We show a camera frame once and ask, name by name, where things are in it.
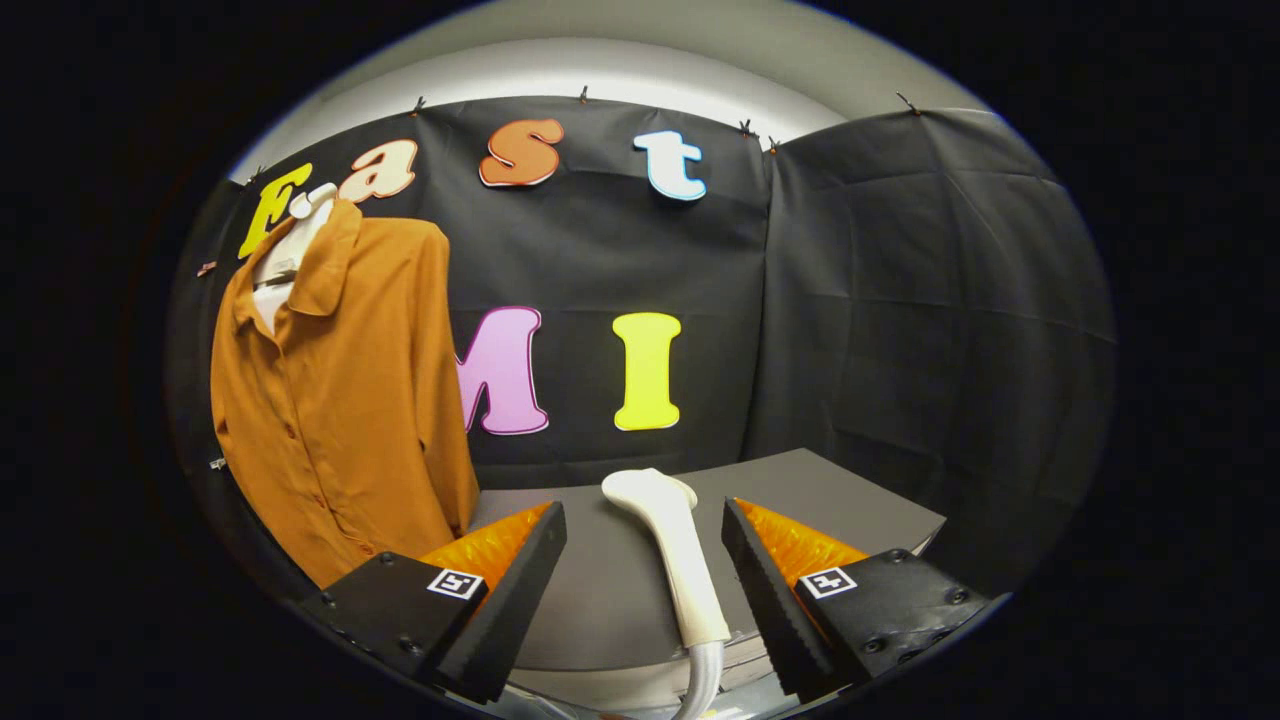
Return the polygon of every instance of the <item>gray table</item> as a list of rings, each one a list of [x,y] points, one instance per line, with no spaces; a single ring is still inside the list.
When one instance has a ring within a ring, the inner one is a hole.
[[[694,524],[735,639],[758,633],[721,542],[726,496],[763,505],[869,555],[916,550],[945,520],[808,450],[676,477],[698,493]],[[568,539],[516,667],[612,670],[684,657],[653,536],[637,518],[611,505],[599,486],[484,491],[471,527],[548,500],[564,505]]]

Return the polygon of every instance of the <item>white plastic object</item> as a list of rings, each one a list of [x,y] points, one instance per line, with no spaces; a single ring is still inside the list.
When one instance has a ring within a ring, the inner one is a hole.
[[[298,272],[311,241],[329,220],[337,196],[338,186],[326,182],[311,192],[300,193],[289,202],[289,213],[297,222],[289,229],[289,234],[280,238],[253,268],[255,288],[271,281],[285,279]]]
[[[690,512],[698,506],[694,489],[653,468],[613,473],[602,487],[609,502],[639,515],[658,541],[685,647],[728,642],[728,624]]]
[[[300,192],[289,202],[289,214],[298,220],[305,220],[317,205],[335,195],[338,195],[338,186],[332,182],[326,182],[311,192]]]

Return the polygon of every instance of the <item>black curtain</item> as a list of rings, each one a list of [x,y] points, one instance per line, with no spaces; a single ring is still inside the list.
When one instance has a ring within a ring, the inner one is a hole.
[[[489,137],[554,118],[559,165],[489,188]],[[637,135],[701,149],[708,192],[673,202],[649,183]],[[532,341],[549,425],[468,442],[484,488],[595,484],[611,471],[684,473],[808,447],[947,516],[928,551],[979,592],[1012,589],[1093,475],[1114,393],[1105,275],[1065,188],[1000,118],[904,111],[760,152],[737,128],[625,102],[511,97],[428,108],[344,131],[219,188],[183,259],[166,389],[179,455],[223,541],[275,594],[308,583],[211,470],[209,350],[261,187],[311,163],[305,190],[340,184],[381,143],[417,145],[413,181],[366,217],[436,223],[463,355],[484,315],[541,314]],[[200,264],[218,268],[195,278]],[[668,429],[622,432],[625,352],[612,322],[677,318]]]
[[[1083,500],[1115,392],[1070,195],[982,111],[855,120],[774,159],[745,457],[808,447],[945,515],[931,561],[1014,589]]]

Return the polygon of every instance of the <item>white ceiling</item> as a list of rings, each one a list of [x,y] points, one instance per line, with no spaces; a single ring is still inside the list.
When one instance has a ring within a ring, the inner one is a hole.
[[[847,119],[902,110],[895,92],[919,108],[989,110],[910,53],[842,18],[783,0],[497,0],[407,36],[337,77],[320,99],[438,55],[553,37],[695,53],[772,79]]]

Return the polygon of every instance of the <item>shirt collar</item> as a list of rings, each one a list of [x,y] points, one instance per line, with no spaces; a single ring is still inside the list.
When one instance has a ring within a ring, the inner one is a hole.
[[[360,222],[364,214],[349,200],[335,199],[329,219],[316,232],[311,245],[302,256],[302,265],[289,291],[289,309],[305,315],[332,315],[342,299],[342,288],[347,281],[347,266],[351,252],[360,234]],[[236,287],[236,327],[251,323],[257,310],[253,305],[253,268],[266,254],[293,229],[297,220],[292,217],[276,225],[241,268],[239,286]]]

